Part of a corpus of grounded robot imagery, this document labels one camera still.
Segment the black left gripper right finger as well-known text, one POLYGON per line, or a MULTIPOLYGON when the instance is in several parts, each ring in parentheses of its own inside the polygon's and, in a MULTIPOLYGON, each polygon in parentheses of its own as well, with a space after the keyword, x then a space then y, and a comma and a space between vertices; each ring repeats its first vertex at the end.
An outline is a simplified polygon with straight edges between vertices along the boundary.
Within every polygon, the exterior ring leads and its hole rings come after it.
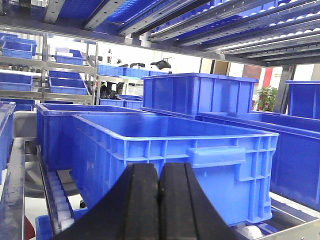
POLYGON ((238 240, 202 190, 188 163, 167 163, 159 180, 162 240, 238 240))

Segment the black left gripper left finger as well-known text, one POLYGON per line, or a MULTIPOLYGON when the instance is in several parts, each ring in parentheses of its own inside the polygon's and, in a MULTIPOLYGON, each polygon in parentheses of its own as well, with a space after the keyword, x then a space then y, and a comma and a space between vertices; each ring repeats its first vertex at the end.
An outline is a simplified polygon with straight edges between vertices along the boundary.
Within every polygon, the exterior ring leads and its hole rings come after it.
POLYGON ((55 240, 157 240, 158 174, 153 164, 130 164, 108 193, 55 240))

